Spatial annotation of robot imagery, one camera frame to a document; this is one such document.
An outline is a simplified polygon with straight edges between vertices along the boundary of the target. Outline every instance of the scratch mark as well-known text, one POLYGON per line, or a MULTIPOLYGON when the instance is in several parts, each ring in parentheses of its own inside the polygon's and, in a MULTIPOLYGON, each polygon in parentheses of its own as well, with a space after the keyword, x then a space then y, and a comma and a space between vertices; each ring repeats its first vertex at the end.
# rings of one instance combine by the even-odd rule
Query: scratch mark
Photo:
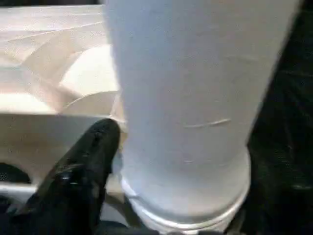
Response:
POLYGON ((190 163, 193 163, 194 161, 193 160, 184 160, 184 163, 186 164, 190 164, 190 163))
POLYGON ((206 126, 217 126, 217 125, 222 125, 230 122, 230 118, 224 118, 218 121, 211 121, 207 122, 204 124, 194 124, 194 125, 185 125, 184 128, 201 128, 201 127, 206 127, 206 126))

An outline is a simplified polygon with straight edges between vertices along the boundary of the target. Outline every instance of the black fabric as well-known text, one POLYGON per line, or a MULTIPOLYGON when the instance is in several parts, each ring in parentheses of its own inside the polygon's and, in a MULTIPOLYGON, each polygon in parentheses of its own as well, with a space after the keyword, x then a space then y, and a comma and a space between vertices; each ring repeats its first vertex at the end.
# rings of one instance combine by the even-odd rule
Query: black fabric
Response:
POLYGON ((295 21, 248 143, 247 234, 313 234, 312 6, 295 21))

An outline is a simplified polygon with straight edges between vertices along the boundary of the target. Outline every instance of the curved white surface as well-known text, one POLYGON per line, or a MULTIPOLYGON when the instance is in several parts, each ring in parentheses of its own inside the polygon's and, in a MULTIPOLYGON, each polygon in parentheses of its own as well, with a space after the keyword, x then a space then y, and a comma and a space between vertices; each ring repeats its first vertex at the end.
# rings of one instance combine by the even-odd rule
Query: curved white surface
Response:
POLYGON ((297 3, 108 1, 129 130, 124 190, 149 227, 216 229, 227 214, 223 230, 231 220, 249 183, 246 139, 297 3))

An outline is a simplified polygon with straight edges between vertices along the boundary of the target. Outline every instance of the white plastic pipe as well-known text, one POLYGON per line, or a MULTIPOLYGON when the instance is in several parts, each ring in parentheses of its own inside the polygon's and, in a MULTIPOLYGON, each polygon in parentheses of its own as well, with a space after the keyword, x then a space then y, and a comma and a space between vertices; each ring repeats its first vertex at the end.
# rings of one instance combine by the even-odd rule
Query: white plastic pipe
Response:
POLYGON ((224 230, 297 0, 109 0, 128 119, 122 185, 150 228, 224 230))

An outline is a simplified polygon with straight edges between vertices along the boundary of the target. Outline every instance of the white surface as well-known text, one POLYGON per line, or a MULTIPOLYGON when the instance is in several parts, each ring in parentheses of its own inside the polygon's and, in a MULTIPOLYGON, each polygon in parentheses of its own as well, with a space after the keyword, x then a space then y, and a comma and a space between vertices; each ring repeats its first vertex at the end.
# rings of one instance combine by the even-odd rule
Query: white surface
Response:
POLYGON ((0 94, 1 112, 5 113, 54 113, 46 103, 27 93, 0 94))
POLYGON ((223 230, 298 1, 127 2, 105 8, 128 117, 124 190, 152 228, 223 230))
POLYGON ((82 52, 63 75, 61 87, 85 96, 98 92, 118 91, 113 70, 111 45, 93 47, 82 52))

